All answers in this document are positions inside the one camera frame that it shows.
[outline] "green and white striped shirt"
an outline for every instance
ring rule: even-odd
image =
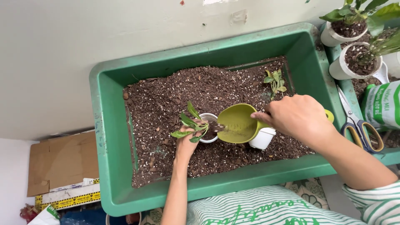
[[[320,209],[294,192],[267,186],[196,200],[188,204],[187,225],[400,224],[400,182],[368,191],[343,186],[361,220]]]

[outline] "person's left hand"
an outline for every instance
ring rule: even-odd
[[[204,124],[204,122],[199,119],[194,119],[193,121],[196,122],[197,124]],[[179,131],[185,132],[185,131],[194,131],[194,130],[187,126],[182,126]],[[193,134],[195,134],[196,136],[200,136],[201,131],[198,131]],[[175,159],[178,159],[179,161],[182,160],[186,163],[189,163],[189,160],[192,157],[192,154],[198,144],[198,142],[196,142],[196,143],[190,142],[190,139],[193,137],[193,134],[186,135],[186,136],[178,139],[178,141],[176,142]]]

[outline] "white pot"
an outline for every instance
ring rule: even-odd
[[[380,68],[382,67],[382,56],[377,57],[377,67],[372,71],[371,74],[369,75],[365,75],[365,76],[361,76],[358,75],[356,73],[354,73],[353,71],[351,71],[347,65],[346,62],[344,61],[344,55],[346,54],[347,50],[349,48],[352,48],[355,45],[365,45],[365,46],[369,46],[368,43],[366,42],[356,42],[353,44],[350,44],[348,46],[346,46],[342,52],[340,53],[340,56],[333,61],[333,63],[329,66],[329,73],[330,75],[335,78],[336,80],[346,80],[346,79],[366,79],[372,75],[374,75],[378,70],[380,70]]]
[[[324,45],[328,47],[335,47],[337,45],[340,45],[341,43],[349,42],[349,41],[355,41],[361,38],[365,33],[367,32],[367,29],[365,31],[353,38],[345,38],[343,36],[338,35],[331,26],[330,22],[326,22],[325,29],[322,31],[321,34],[321,41]]]
[[[400,52],[384,55],[383,61],[388,66],[388,73],[394,77],[400,78]]]
[[[200,118],[203,120],[207,120],[209,122],[211,122],[211,121],[217,122],[217,119],[218,119],[218,117],[216,115],[211,114],[211,113],[202,113],[202,114],[200,114]],[[211,142],[216,141],[217,139],[218,139],[218,136],[215,135],[215,137],[211,140],[200,139],[200,142],[211,143]]]
[[[257,136],[249,141],[251,147],[256,149],[266,149],[270,144],[272,138],[276,135],[275,129],[272,127],[262,128]]]

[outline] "cardboard box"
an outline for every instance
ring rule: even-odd
[[[28,197],[99,178],[94,132],[59,137],[30,148]]]

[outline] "white plastic bag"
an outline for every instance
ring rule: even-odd
[[[60,225],[60,216],[48,205],[28,225]]]
[[[400,80],[369,85],[361,104],[362,115],[378,131],[400,129]]]

